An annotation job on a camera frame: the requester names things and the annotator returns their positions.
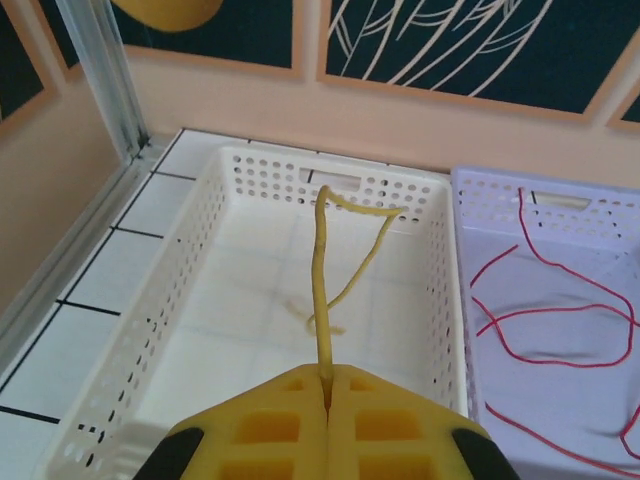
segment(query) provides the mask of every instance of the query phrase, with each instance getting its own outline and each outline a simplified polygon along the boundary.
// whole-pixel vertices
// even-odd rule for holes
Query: peach wall
[[[86,80],[66,82],[29,3],[17,3],[58,95],[0,142],[0,314],[118,167]]]
[[[640,52],[590,126],[319,84],[320,2],[305,2],[304,81],[131,56],[152,130],[187,126],[391,163],[460,163],[640,187],[640,136],[606,127]]]

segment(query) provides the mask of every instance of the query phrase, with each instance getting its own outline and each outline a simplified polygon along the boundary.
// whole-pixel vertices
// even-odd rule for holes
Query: basket handle hole
[[[511,201],[518,203],[518,195],[514,196]],[[591,200],[588,198],[575,197],[573,195],[559,195],[557,193],[543,192],[540,190],[531,190],[527,192],[525,203],[532,205],[548,205],[551,207],[562,207],[576,212],[582,212],[589,208]]]
[[[325,172],[323,170],[300,169],[300,181],[311,185],[328,185],[334,190],[357,192],[360,190],[360,177],[343,175],[341,173]]]

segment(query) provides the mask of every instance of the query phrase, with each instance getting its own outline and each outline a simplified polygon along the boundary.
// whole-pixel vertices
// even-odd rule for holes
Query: white plastic basket
[[[311,313],[313,204],[324,183],[361,204],[407,208],[331,312],[347,329],[333,338],[334,360],[467,414],[447,179],[293,149],[225,146],[196,182],[37,479],[129,479],[177,421],[315,361],[315,339],[299,317]],[[382,219],[328,205],[327,220],[332,296]]]

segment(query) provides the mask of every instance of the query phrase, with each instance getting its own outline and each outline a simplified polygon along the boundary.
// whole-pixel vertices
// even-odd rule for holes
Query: red wire
[[[524,198],[523,198],[523,189],[519,188],[518,189],[518,199],[519,199],[519,209],[518,209],[518,219],[520,221],[520,226],[522,227],[522,231],[524,233],[524,237],[525,240],[527,242],[527,245],[529,246],[529,249],[531,250],[531,252],[534,254],[534,256],[541,261],[542,263],[544,263],[545,265],[551,266],[551,267],[556,267],[556,268],[560,268],[563,271],[569,273],[570,275],[579,278],[581,280],[584,280],[585,282],[589,283],[590,285],[593,285],[597,288],[600,288],[601,290],[617,297],[618,299],[622,300],[626,305],[627,308],[629,309],[629,313],[630,315],[627,315],[625,313],[623,313],[622,311],[618,310],[617,308],[611,307],[609,305],[604,305],[604,304],[590,304],[590,305],[584,305],[581,307],[558,307],[558,308],[537,308],[537,309],[528,309],[528,310],[521,310],[521,311],[517,311],[517,312],[512,312],[506,315],[503,315],[501,317],[496,318],[490,311],[489,309],[477,298],[472,297],[473,301],[480,306],[480,308],[483,310],[483,312],[489,317],[489,319],[491,320],[490,323],[488,323],[487,325],[485,325],[482,329],[480,329],[480,331],[477,332],[476,336],[480,336],[482,335],[484,332],[486,332],[487,330],[489,330],[492,327],[495,327],[496,332],[498,333],[498,337],[500,339],[500,343],[502,343],[502,346],[504,347],[504,349],[507,351],[507,353],[509,355],[511,355],[513,358],[525,362],[525,363],[531,363],[531,364],[552,364],[552,365],[563,365],[563,366],[568,366],[568,367],[572,367],[572,368],[604,368],[604,367],[612,367],[612,366],[616,366],[619,365],[620,363],[622,363],[623,361],[625,361],[629,355],[631,354],[631,351],[633,349],[633,333],[634,333],[634,326],[640,326],[640,323],[635,321],[635,311],[633,309],[633,305],[631,305],[631,302],[629,302],[629,300],[627,298],[625,298],[624,296],[622,296],[621,294],[605,287],[604,285],[591,280],[587,277],[585,277],[584,275],[581,275],[580,273],[565,267],[564,265],[560,264],[560,263],[555,263],[555,262],[551,262],[547,259],[545,259],[544,257],[542,257],[542,255],[540,255],[538,253],[538,251],[536,250],[535,246],[533,245],[533,242],[531,241],[531,237],[529,236],[529,232],[527,231],[527,226],[524,222],[524,215],[523,215],[523,210],[524,210]],[[487,271],[487,269],[489,267],[491,267],[492,265],[494,265],[495,263],[497,263],[498,261],[500,261],[501,259],[503,259],[504,257],[506,257],[507,255],[509,255],[511,252],[513,252],[516,248],[518,248],[518,245],[515,245],[513,247],[511,247],[510,249],[506,250],[505,252],[501,253],[500,255],[498,255],[497,257],[495,257],[494,259],[492,259],[491,261],[489,261],[484,267],[482,267],[480,269],[480,271],[473,277],[472,281],[471,281],[471,287],[473,287],[473,285],[479,280],[479,278]],[[600,364],[577,364],[577,363],[572,363],[572,362],[564,362],[564,361],[559,361],[559,360],[531,360],[525,357],[522,357],[520,355],[517,355],[516,353],[514,353],[505,337],[504,334],[502,333],[502,329],[500,328],[499,322],[506,320],[508,318],[512,318],[512,317],[516,317],[519,315],[526,315],[526,314],[534,314],[534,313],[550,313],[550,312],[555,312],[555,313],[561,313],[561,312],[577,312],[577,311],[584,311],[584,310],[589,310],[589,309],[593,309],[593,308],[604,308],[606,310],[609,310],[611,312],[616,313],[617,315],[620,315],[621,317],[625,318],[628,322],[629,322],[629,335],[628,335],[628,340],[627,340],[627,350],[625,351],[625,353],[616,361],[614,362],[610,362],[610,363],[600,363]],[[579,455],[577,453],[571,452],[559,445],[556,445],[555,443],[551,442],[550,440],[546,439],[545,437],[543,437],[542,435],[540,435],[539,433],[531,430],[528,427],[525,427],[524,425],[516,422],[515,420],[512,420],[510,418],[508,418],[507,416],[497,412],[495,409],[493,409],[488,403],[485,403],[485,406],[487,408],[487,410],[489,411],[489,413],[491,413],[492,415],[494,415],[496,418],[502,420],[503,422],[527,433],[528,435],[532,436],[533,438],[539,440],[540,442],[544,443],[545,445],[549,446],[550,448],[570,457],[573,458],[579,462],[591,465],[593,467],[599,468],[601,470],[605,470],[611,473],[616,473],[619,475],[624,475],[626,477],[630,477],[630,478],[638,478],[640,479],[640,474],[635,474],[635,473],[631,473],[631,472],[626,472],[624,470],[621,470],[619,468],[613,467],[611,465],[607,465],[605,463],[599,462],[597,460],[593,460],[587,457],[584,457],[582,455]],[[619,435],[619,439],[622,443],[622,446],[624,447],[625,451],[627,452],[627,454],[629,454],[629,456],[640,460],[640,455],[634,453],[631,448],[629,447],[629,444],[627,443],[626,440],[626,436],[629,434],[629,432],[631,431],[631,429],[633,428],[633,426],[635,425],[635,423],[638,421],[638,418],[640,417],[640,406],[638,406],[633,414],[633,416],[631,417],[631,419],[629,420],[629,422],[627,422],[627,424],[624,426],[624,428],[622,429],[622,431],[620,432]]]
[[[478,273],[476,273],[476,276],[473,277],[473,280],[471,280],[471,288],[473,288],[473,286],[475,285],[475,283],[478,281],[478,279],[484,274],[484,272],[486,272],[489,267],[491,265],[493,265],[494,263],[497,263],[499,260],[502,260],[504,257],[506,257],[507,255],[509,255],[511,252],[513,252],[516,248],[518,248],[520,245],[514,245],[513,247],[511,247],[509,250],[502,252],[500,255],[498,255],[496,258],[494,258],[493,260],[491,260],[489,263],[487,263],[484,267],[482,267],[480,269],[480,271]]]
[[[606,368],[606,367],[615,367],[616,365],[620,365],[622,362],[624,362],[629,355],[631,354],[631,350],[633,350],[633,323],[629,323],[629,335],[627,337],[627,349],[625,350],[625,352],[622,354],[622,356],[613,361],[613,362],[607,362],[607,363],[588,363],[588,364],[583,364],[583,363],[574,363],[574,362],[565,362],[563,360],[531,360],[529,358],[523,357],[522,355],[518,355],[517,353],[514,353],[513,350],[511,350],[511,348],[509,348],[509,344],[507,343],[507,340],[504,338],[504,334],[502,333],[502,329],[500,328],[500,325],[498,324],[497,319],[493,316],[493,314],[489,311],[489,309],[480,301],[478,300],[476,297],[471,297],[471,299],[476,302],[476,304],[478,304],[478,306],[480,306],[480,308],[484,311],[484,313],[487,315],[487,317],[489,317],[491,319],[491,323],[489,325],[495,326],[496,327],[496,332],[498,332],[498,337],[500,338],[500,343],[502,343],[502,346],[504,347],[504,349],[507,351],[507,353],[512,356],[513,358],[515,358],[516,360],[519,360],[521,362],[524,363],[530,363],[532,365],[564,365],[565,367],[573,367],[573,368]]]
[[[611,465],[607,465],[606,463],[598,462],[597,460],[592,460],[591,458],[588,458],[588,457],[583,457],[582,455],[579,455],[570,450],[567,450],[566,448],[563,448],[560,445],[556,445],[551,440],[548,440],[542,435],[540,435],[539,433],[534,432],[529,427],[525,427],[521,423],[518,423],[515,420],[512,420],[509,417],[506,417],[503,414],[497,412],[488,403],[485,403],[484,406],[487,408],[489,413],[494,417],[502,420],[504,423],[511,425],[512,427],[516,427],[518,430],[522,430],[523,432],[531,435],[536,440],[544,443],[545,445],[547,445],[548,447],[551,447],[557,452],[560,452],[566,455],[567,457],[573,458],[574,460],[577,460],[582,463],[586,463],[587,465],[591,465],[592,467],[596,467],[601,470],[606,470],[607,472],[616,473],[618,475],[624,475],[625,477],[629,477],[629,478],[640,478],[640,474],[625,472],[624,470],[620,470],[619,468],[613,467]]]
[[[522,227],[522,233],[524,233],[524,238],[527,241],[527,245],[529,245],[529,248],[531,249],[531,252],[536,256],[536,258],[538,260],[540,260],[542,263],[544,263],[545,265],[549,265],[550,267],[561,268],[562,270],[567,272],[569,275],[573,275],[574,277],[577,277],[580,280],[584,280],[585,282],[593,285],[594,287],[597,287],[597,288],[600,288],[601,290],[604,290],[605,292],[613,295],[614,297],[618,297],[620,300],[622,300],[627,305],[627,308],[629,309],[629,314],[631,315],[631,317],[635,318],[634,311],[633,311],[633,305],[631,305],[631,302],[629,300],[627,300],[626,297],[620,295],[617,292],[614,292],[610,288],[605,287],[604,285],[596,282],[595,280],[591,280],[590,278],[587,278],[584,275],[581,275],[578,272],[576,272],[574,270],[571,270],[568,267],[565,267],[564,265],[562,265],[560,263],[550,262],[549,260],[543,258],[542,255],[540,255],[538,253],[538,251],[536,250],[536,247],[533,246],[533,242],[531,241],[531,237],[529,236],[529,232],[527,231],[527,226],[524,223],[524,198],[522,197],[523,190],[524,190],[523,188],[519,188],[518,189],[518,198],[520,200],[520,208],[518,209],[518,219],[520,220],[520,226]]]
[[[518,312],[508,313],[501,317],[496,318],[496,323],[499,323],[503,320],[507,320],[509,318],[517,317],[519,315],[527,315],[531,313],[552,313],[552,312],[582,312],[584,310],[591,310],[592,308],[604,308],[605,310],[609,310],[617,315],[620,315],[622,318],[626,319],[629,322],[632,322],[636,327],[640,327],[640,323],[633,320],[629,315],[624,312],[621,312],[615,307],[610,305],[605,305],[603,303],[590,303],[589,305],[583,305],[582,307],[557,307],[557,308],[532,308],[530,310],[520,310]],[[493,327],[493,323],[487,323],[484,327],[478,330],[476,336],[479,337],[491,327]]]

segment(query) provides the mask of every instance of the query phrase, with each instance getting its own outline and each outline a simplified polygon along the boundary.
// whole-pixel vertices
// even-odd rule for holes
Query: basket
[[[524,188],[524,221],[539,253],[640,306],[636,301],[640,285],[640,192],[462,167],[454,170],[452,181],[463,310],[469,330],[467,344],[474,359],[479,422],[523,479],[620,476],[558,453],[496,418],[484,408],[485,401],[558,446],[633,472],[634,461],[617,436],[640,403],[640,389],[633,380],[637,378],[640,353],[632,351],[624,363],[612,368],[578,370],[522,363],[507,354],[495,331],[476,337],[489,320],[471,296],[496,316],[590,303],[628,311],[618,298],[534,257],[518,218],[518,190]],[[519,248],[488,268],[471,289],[474,276],[513,245]],[[589,310],[562,316],[527,315],[505,321],[501,328],[511,349],[519,355],[598,363],[623,354],[629,323],[605,310]],[[628,440],[632,448],[634,444],[640,447],[640,441],[634,441],[634,432]]]
[[[438,174],[264,146],[224,146],[197,180],[127,313],[39,465],[39,480],[129,479],[168,429],[316,361],[314,204],[404,206],[378,256],[331,312],[334,360],[466,414],[451,188]],[[327,204],[328,295],[383,219]]]

